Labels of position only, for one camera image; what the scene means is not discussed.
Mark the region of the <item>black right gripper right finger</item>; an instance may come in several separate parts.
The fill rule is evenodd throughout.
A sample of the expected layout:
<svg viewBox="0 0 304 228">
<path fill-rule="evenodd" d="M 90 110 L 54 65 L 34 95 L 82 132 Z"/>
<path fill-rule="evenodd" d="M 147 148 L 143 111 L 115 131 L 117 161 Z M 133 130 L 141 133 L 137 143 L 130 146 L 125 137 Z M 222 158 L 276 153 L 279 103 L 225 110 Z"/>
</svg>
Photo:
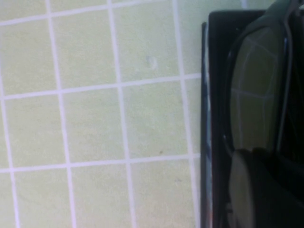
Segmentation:
<svg viewBox="0 0 304 228">
<path fill-rule="evenodd" d="M 262 161 L 271 176 L 300 202 L 304 201 L 304 165 L 271 153 L 264 148 L 254 148 L 253 154 Z"/>
</svg>

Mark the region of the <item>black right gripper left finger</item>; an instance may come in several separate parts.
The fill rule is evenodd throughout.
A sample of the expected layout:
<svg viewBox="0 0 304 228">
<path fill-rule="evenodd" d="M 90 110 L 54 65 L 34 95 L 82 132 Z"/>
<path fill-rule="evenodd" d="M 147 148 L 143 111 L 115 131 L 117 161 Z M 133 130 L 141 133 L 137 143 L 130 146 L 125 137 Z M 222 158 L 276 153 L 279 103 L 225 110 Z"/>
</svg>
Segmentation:
<svg viewBox="0 0 304 228">
<path fill-rule="evenodd" d="M 271 176 L 253 150 L 233 152 L 229 195 L 238 228 L 304 226 L 304 202 Z"/>
</svg>

